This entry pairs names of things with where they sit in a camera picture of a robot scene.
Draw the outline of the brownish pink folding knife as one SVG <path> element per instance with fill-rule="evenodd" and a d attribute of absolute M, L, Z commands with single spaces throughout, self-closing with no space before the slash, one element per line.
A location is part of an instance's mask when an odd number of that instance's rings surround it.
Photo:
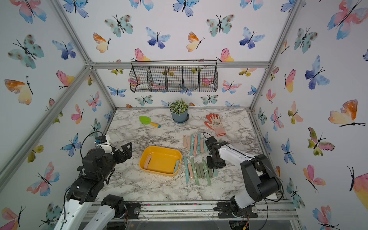
<path fill-rule="evenodd" d="M 192 169 L 192 165 L 190 163 L 188 163 L 188 170 L 189 170 L 190 179 L 193 179 L 194 178 L 193 169 Z"/>

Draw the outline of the pink folding knife long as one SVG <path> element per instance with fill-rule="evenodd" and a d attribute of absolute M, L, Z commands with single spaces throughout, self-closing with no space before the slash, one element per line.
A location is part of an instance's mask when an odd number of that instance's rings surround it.
<path fill-rule="evenodd" d="M 200 140 L 200 151 L 201 151 L 201 153 L 205 153 L 204 141 L 203 140 Z"/>

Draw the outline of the pink folding fruit knife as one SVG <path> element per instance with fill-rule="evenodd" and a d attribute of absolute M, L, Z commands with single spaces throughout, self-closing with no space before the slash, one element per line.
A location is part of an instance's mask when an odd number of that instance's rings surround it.
<path fill-rule="evenodd" d="M 183 135 L 183 147 L 187 148 L 187 136 Z"/>

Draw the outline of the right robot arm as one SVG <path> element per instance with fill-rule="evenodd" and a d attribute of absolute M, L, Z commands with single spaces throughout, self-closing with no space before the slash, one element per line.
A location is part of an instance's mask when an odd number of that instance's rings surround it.
<path fill-rule="evenodd" d="M 241 170 L 245 189 L 233 196 L 229 202 L 219 202 L 214 208 L 220 218 L 256 218 L 255 203 L 268 196 L 283 191 L 283 186 L 269 159 L 263 155 L 250 156 L 228 142 L 218 142 L 214 137 L 205 140 L 210 156 L 207 157 L 209 169 L 222 169 L 229 162 Z"/>

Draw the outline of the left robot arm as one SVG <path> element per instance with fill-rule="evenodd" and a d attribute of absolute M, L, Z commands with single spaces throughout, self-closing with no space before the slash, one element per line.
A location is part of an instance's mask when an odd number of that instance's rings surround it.
<path fill-rule="evenodd" d="M 78 168 L 80 175 L 65 194 L 64 209 L 55 230 L 79 229 L 99 192 L 104 185 L 109 184 L 115 166 L 132 157 L 131 142 L 121 146 L 121 148 L 112 148 L 111 152 L 106 152 L 103 148 L 94 148 L 82 158 L 82 166 Z M 86 230 L 102 230 L 113 219 L 122 219 L 127 223 L 128 214 L 123 197 L 107 195 L 84 228 Z"/>

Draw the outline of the green ceramic knife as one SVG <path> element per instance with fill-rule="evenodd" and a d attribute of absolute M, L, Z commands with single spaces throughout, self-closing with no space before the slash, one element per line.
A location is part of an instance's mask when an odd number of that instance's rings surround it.
<path fill-rule="evenodd" d="M 195 161 L 194 158 L 191 158 L 191 165 L 192 165 L 192 171 L 193 171 L 193 176 L 194 176 L 194 180 L 195 180 L 195 184 L 197 186 L 199 186 L 199 179 L 198 179 L 198 175 L 197 175 L 197 170 L 196 170 L 196 165 L 195 165 Z"/>
<path fill-rule="evenodd" d="M 205 172 L 205 176 L 206 176 L 208 186 L 211 186 L 211 180 L 210 180 L 210 176 L 209 176 L 209 168 L 207 166 L 206 160 L 202 159 L 202 163 L 203 163 L 204 172 Z"/>

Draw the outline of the small teal folding knife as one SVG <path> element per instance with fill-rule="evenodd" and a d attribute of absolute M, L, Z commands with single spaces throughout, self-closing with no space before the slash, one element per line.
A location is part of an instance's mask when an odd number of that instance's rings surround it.
<path fill-rule="evenodd" d="M 176 173 L 178 171 L 179 165 L 180 165 L 180 160 L 177 160 L 176 163 L 175 163 L 175 166 L 174 166 L 173 173 Z"/>

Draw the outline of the pink ceramic knife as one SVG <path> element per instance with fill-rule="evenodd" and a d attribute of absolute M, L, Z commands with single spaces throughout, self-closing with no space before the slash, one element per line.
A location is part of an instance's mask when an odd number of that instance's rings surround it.
<path fill-rule="evenodd" d="M 195 135 L 194 137 L 194 150 L 193 150 L 193 155 L 196 156 L 196 153 L 197 153 L 197 145 L 198 145 L 198 135 Z"/>

